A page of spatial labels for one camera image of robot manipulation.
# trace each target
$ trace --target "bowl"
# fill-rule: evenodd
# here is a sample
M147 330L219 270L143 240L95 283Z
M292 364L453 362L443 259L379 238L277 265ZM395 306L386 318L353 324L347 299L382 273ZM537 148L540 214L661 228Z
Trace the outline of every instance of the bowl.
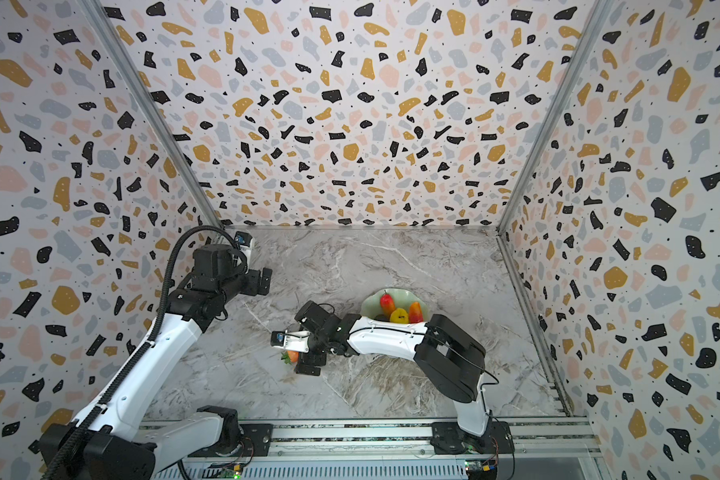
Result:
M413 302L418 302L418 304L422 307L422 316L424 321L428 322L432 318L432 313L429 311L427 304L410 290L404 290L402 288L384 288L374 293L365 299L362 305L360 305L360 315L366 316L372 320L376 320L376 317L379 315L384 315L384 310L382 310L382 306L379 305L378 302L385 293L389 293L392 296L395 307L405 309L405 311L408 312L411 309L411 304Z

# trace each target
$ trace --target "patterned backdrop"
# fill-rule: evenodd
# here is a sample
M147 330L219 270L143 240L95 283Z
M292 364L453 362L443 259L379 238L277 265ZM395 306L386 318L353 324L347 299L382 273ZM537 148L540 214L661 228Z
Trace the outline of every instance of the patterned backdrop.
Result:
M197 222L77 5L0 2L0 478L40 476L41 432L138 344Z
M507 238L614 478L720 480L720 0L615 2Z
M225 223L496 223L591 1L106 0Z

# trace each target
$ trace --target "yellow bell pepper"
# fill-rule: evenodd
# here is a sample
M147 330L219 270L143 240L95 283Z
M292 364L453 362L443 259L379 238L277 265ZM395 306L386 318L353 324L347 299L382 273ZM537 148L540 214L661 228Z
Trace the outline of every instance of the yellow bell pepper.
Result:
M408 323L408 312L405 309L398 308L389 316L392 323Z

